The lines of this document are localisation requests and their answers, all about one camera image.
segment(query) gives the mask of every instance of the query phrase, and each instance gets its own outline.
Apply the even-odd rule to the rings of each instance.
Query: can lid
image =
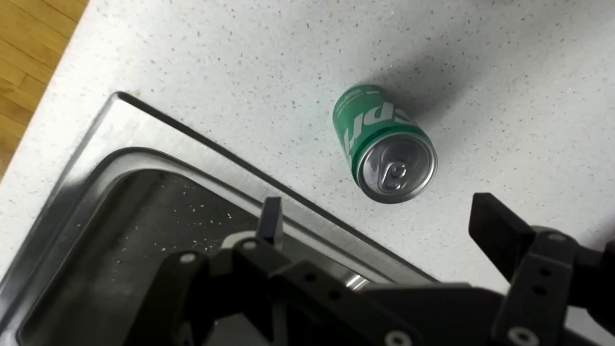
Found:
[[[396,203],[417,195],[436,168],[429,137],[394,132],[365,149],[359,161],[359,186],[377,201]]]

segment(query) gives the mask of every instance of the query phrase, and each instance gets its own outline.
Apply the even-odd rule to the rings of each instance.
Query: green can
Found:
[[[433,178],[433,141],[381,86],[359,84],[346,89],[333,109],[333,124],[352,176],[369,197],[404,201]]]

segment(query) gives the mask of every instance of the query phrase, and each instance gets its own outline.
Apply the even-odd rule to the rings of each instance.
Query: can rim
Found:
[[[411,137],[419,139],[419,141],[427,147],[427,151],[429,151],[429,155],[431,155],[433,159],[431,159],[431,162],[429,162],[429,172],[425,174],[425,178],[421,180],[419,186],[408,189],[406,193],[381,195],[381,193],[369,189],[367,182],[363,180],[361,168],[363,168],[363,162],[365,162],[365,157],[369,155],[369,151],[371,151],[381,139],[392,137],[392,136],[411,136]],[[386,132],[386,134],[383,134],[383,136],[373,137],[367,145],[361,147],[361,155],[359,155],[359,159],[356,161],[356,166],[354,166],[354,176],[356,176],[356,182],[361,186],[361,189],[363,189],[369,197],[373,197],[373,199],[377,199],[377,201],[381,201],[381,203],[400,203],[400,201],[406,201],[406,199],[415,197],[417,193],[421,193],[421,191],[425,189],[425,186],[431,182],[431,178],[433,178],[433,174],[434,174],[434,170],[436,170],[436,161],[438,161],[436,149],[434,149],[434,145],[431,143],[431,139],[429,139],[425,134],[421,134],[421,132],[417,132],[417,130],[404,130],[404,128],[400,130],[400,128],[396,128],[396,130],[390,130],[390,132]]]

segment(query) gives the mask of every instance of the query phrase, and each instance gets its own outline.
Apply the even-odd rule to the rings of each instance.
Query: kitchen counter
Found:
[[[473,191],[532,224],[615,236],[615,1],[90,1],[0,184],[0,272],[115,89],[223,143],[440,280],[506,287]],[[438,151],[415,199],[354,184],[331,111],[386,86]]]

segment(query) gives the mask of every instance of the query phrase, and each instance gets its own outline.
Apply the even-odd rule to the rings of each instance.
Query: speckled countertop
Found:
[[[0,272],[77,141],[127,89],[442,280],[504,287],[467,236],[477,189],[600,245],[615,232],[615,1],[90,1],[0,184]],[[331,109],[400,95],[438,151],[415,199],[352,182]]]

